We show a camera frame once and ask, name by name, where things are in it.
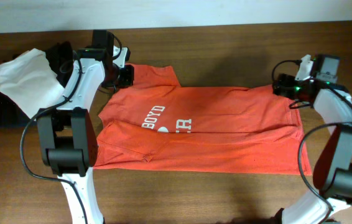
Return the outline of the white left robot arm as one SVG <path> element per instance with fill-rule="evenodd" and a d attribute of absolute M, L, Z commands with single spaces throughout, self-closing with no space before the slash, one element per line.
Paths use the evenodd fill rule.
<path fill-rule="evenodd" d="M 72 223 L 105 222 L 93 181 L 98 143 L 89 110 L 99 87 L 133 84 L 134 68 L 127 65 L 130 54 L 127 47 L 78 50 L 65 95 L 35 117 L 42 161 L 54 174 L 51 180 L 65 191 Z"/>

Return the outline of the orange printed t-shirt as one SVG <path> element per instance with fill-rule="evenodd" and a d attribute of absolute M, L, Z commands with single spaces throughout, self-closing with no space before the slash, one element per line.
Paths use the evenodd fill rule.
<path fill-rule="evenodd" d="M 312 169 L 300 113 L 271 86 L 182 87 L 172 67 L 136 65 L 99 116 L 96 169 L 252 174 Z"/>

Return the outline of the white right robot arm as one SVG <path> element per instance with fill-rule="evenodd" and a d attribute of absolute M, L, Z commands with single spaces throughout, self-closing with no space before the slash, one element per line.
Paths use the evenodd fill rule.
<path fill-rule="evenodd" d="M 348 89 L 336 83 L 313 77 L 299 81 L 280 74 L 272 84 L 275 95 L 293 102 L 290 108 L 309 106 L 323 119 L 304 135 L 298 148 L 303 151 L 307 138 L 327 128 L 330 138 L 313 170 L 313 182 L 308 182 L 297 159 L 300 176 L 308 192 L 287 208 L 280 209 L 271 220 L 274 223 L 331 223 L 330 217 L 352 206 L 352 101 Z"/>

